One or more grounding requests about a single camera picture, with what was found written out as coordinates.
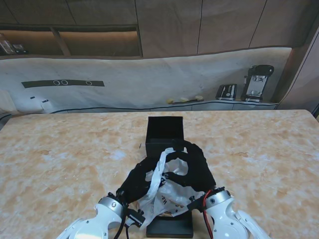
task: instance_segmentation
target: red wire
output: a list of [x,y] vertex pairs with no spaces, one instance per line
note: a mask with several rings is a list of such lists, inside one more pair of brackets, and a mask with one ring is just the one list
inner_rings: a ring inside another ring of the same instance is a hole
[[208,222],[208,219],[207,219],[206,210],[205,210],[205,201],[206,201],[206,198],[207,198],[207,196],[208,196],[208,194],[210,192],[211,192],[211,190],[209,190],[204,196],[204,200],[203,200],[204,211],[203,211],[203,214],[204,214],[204,220],[205,220],[205,223],[206,223],[206,226],[207,226],[207,229],[208,229],[209,236],[210,236],[211,239],[213,239],[213,232],[211,231],[211,228],[210,228],[210,225],[209,225],[209,222]]

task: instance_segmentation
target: coffee machine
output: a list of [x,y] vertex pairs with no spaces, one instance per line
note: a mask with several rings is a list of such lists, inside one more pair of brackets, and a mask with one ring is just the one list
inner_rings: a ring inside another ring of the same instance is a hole
[[245,86],[241,100],[246,102],[262,101],[263,91],[274,69],[275,68],[270,65],[254,65],[250,67],[248,76],[245,76]]

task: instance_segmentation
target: table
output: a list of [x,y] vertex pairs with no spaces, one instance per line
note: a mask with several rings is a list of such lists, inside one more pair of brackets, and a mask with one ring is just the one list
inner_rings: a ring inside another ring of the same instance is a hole
[[[78,217],[95,216],[99,199],[145,157],[148,116],[183,116],[185,139],[203,149],[235,209],[273,237],[319,237],[319,123],[303,110],[10,119],[0,131],[0,237],[54,239]],[[202,215],[193,221],[194,238],[209,238]],[[144,237],[130,229],[130,238]]]

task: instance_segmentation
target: black glove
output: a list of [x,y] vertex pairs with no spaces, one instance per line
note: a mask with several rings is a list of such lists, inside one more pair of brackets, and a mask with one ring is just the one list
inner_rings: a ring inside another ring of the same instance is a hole
[[174,148],[186,147],[187,153],[176,151],[166,156],[166,163],[180,158],[187,162],[188,172],[181,176],[173,172],[164,173],[164,177],[183,187],[191,186],[196,192],[207,192],[216,186],[215,179],[211,174],[203,151],[196,144],[184,140],[176,140]]
[[149,190],[151,182],[145,181],[146,173],[154,170],[159,159],[145,158],[131,170],[128,177],[116,191],[116,196],[124,198],[129,204],[143,197]]

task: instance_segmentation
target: white plastic bag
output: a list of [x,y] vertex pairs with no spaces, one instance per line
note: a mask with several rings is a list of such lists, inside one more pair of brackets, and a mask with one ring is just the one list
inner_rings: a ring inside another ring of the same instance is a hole
[[165,163],[166,156],[173,152],[173,148],[167,148],[161,153],[152,175],[150,189],[138,200],[145,217],[141,230],[160,214],[165,213],[165,216],[174,217],[186,212],[186,206],[190,203],[189,198],[194,196],[197,199],[203,195],[203,192],[195,192],[191,187],[182,187],[170,180],[166,180],[166,183],[159,188],[162,173],[173,172],[178,175],[186,175],[188,172],[187,163],[179,158]]

